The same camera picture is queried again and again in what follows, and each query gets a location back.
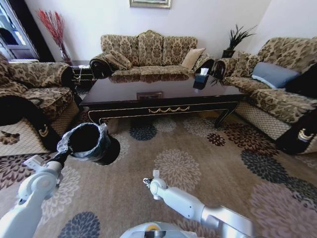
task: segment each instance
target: floral patterned sofa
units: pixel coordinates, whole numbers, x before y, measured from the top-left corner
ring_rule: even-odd
[[[0,156],[55,151],[79,112],[65,63],[8,63],[0,55]]]
[[[112,82],[186,80],[201,67],[211,70],[214,63],[213,57],[201,55],[193,70],[180,66],[189,50],[196,47],[195,37],[164,37],[151,30],[138,36],[103,35],[103,52],[91,59],[90,66],[95,78],[110,77]],[[105,56],[112,50],[127,57],[132,69],[117,70],[109,64]]]
[[[272,38],[257,55],[240,53],[239,56],[220,59],[214,66],[215,77],[248,94],[236,112],[288,153],[317,151],[315,126],[305,123],[311,121],[309,117],[317,107],[317,100],[272,89],[251,78],[259,61],[305,72],[317,62],[317,38]]]

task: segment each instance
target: table leg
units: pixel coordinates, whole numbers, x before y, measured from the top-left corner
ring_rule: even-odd
[[[239,102],[233,104],[232,107],[228,109],[224,109],[224,111],[220,114],[220,116],[218,116],[218,118],[214,122],[214,127],[215,128],[221,127],[221,123],[223,122],[223,120],[225,120],[237,108],[238,105],[239,105]]]
[[[119,125],[119,119],[118,118],[112,118],[112,119],[100,119],[99,124],[105,123],[107,124],[108,131],[110,134],[117,133],[118,125]]]

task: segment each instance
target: floral patterned rug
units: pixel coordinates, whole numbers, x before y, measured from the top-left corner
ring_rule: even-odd
[[[172,222],[198,236],[218,237],[189,221],[142,183],[160,170],[208,206],[223,205],[254,221],[267,238],[317,238],[316,154],[289,156],[252,126],[230,116],[222,128],[217,114],[120,119],[118,159],[109,166],[68,160],[64,180],[43,203],[35,237],[118,238],[149,221]],[[78,121],[87,121],[83,113]],[[16,201],[20,183],[32,174],[22,165],[31,155],[0,158],[0,216]],[[41,154],[49,160],[53,154]]]

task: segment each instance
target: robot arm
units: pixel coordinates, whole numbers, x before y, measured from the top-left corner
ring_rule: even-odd
[[[0,238],[31,238],[42,217],[42,202],[49,199],[61,181],[62,165],[57,161],[41,166],[42,158],[33,156],[24,162],[35,174],[23,181],[19,188],[20,200],[0,220]]]
[[[220,229],[222,237],[253,237],[253,223],[229,210],[219,206],[210,208],[196,197],[176,188],[167,188],[166,183],[159,178],[159,171],[153,172],[154,179],[144,179],[155,200],[163,199],[167,206],[174,209],[187,219],[197,221],[211,229]]]

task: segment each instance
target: coffee table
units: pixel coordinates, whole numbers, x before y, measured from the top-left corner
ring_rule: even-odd
[[[112,83],[109,78],[99,79],[81,105],[89,107],[88,116],[94,123],[113,118],[223,110],[215,121],[214,126],[218,128],[245,94],[236,87],[220,83],[211,85],[210,81],[199,83],[190,78],[154,83]],[[151,95],[148,99],[138,100],[137,93]]]

